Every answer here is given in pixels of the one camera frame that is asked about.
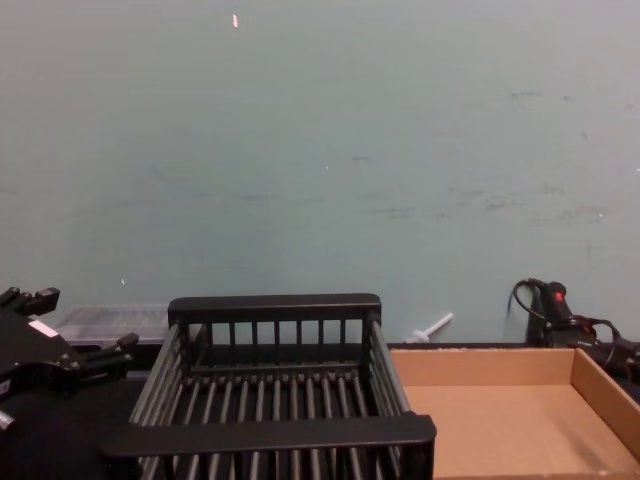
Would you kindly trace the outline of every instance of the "black cable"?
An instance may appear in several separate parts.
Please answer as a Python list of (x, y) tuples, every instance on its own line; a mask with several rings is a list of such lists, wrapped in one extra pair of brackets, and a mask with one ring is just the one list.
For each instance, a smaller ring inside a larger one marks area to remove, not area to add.
[(583, 315), (571, 315), (565, 321), (555, 322), (548, 325), (546, 330), (547, 332), (549, 332), (551, 330), (564, 330), (566, 328), (577, 326), (587, 330), (595, 337), (595, 340), (598, 341), (598, 334), (593, 328), (594, 325), (605, 325), (609, 328), (609, 330), (611, 330), (611, 348), (609, 349), (609, 355), (607, 355), (607, 359), (601, 365), (604, 370), (607, 370), (615, 354), (616, 347), (618, 346), (620, 339), (622, 338), (622, 336), (620, 335), (620, 331), (613, 326), (613, 323), (611, 323), (611, 321), (600, 318), (585, 317)]
[(507, 311), (511, 309), (511, 299), (515, 298), (516, 302), (518, 302), (518, 305), (520, 305), (525, 311), (529, 312), (530, 315), (533, 315), (534, 317), (540, 320), (544, 320), (546, 322), (547, 317), (545, 317), (544, 315), (541, 315), (540, 313), (532, 310), (530, 307), (525, 305), (525, 303), (520, 299), (520, 296), (518, 295), (518, 290), (522, 287), (528, 287), (530, 290), (533, 290), (534, 288), (540, 289), (542, 288), (543, 285), (544, 285), (544, 282), (541, 280), (538, 280), (537, 278), (528, 278), (526, 280), (520, 280), (518, 283), (516, 283), (513, 286), (513, 290), (511, 290), (511, 295), (509, 296), (509, 303), (507, 305)]

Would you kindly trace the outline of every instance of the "black power tool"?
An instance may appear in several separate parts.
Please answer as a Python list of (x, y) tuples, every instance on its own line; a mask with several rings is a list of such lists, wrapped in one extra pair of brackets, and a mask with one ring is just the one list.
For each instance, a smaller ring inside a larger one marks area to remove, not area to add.
[[(528, 288), (531, 306), (524, 304), (518, 292)], [(581, 348), (609, 375), (626, 377), (640, 384), (640, 342), (631, 342), (609, 320), (585, 317), (571, 312), (566, 302), (567, 289), (558, 282), (543, 282), (535, 278), (520, 280), (509, 297), (529, 312), (526, 341), (535, 347)], [(611, 331), (611, 342), (598, 339), (596, 326)]]

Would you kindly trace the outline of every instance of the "white sticker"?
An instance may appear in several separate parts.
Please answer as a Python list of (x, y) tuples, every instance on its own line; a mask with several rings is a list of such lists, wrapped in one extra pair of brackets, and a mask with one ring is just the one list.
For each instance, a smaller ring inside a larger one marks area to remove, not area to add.
[(53, 328), (48, 325), (45, 325), (40, 320), (34, 320), (33, 322), (29, 322), (29, 325), (38, 330), (40, 333), (44, 333), (47, 337), (52, 338), (58, 335)]
[(0, 383), (0, 395), (4, 395), (11, 388), (11, 380)]

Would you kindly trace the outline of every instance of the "black wire basket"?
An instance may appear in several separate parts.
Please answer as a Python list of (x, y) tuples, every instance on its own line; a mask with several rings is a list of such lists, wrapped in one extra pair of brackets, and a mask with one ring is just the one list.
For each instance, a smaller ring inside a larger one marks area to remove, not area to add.
[(371, 294), (181, 298), (113, 478), (424, 480), (436, 430), (411, 412)]

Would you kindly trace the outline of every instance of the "cardboard box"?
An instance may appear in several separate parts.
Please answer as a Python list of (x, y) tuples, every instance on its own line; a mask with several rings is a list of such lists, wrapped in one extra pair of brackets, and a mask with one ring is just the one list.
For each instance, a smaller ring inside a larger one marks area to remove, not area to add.
[(394, 350), (434, 477), (640, 478), (640, 408), (581, 350)]

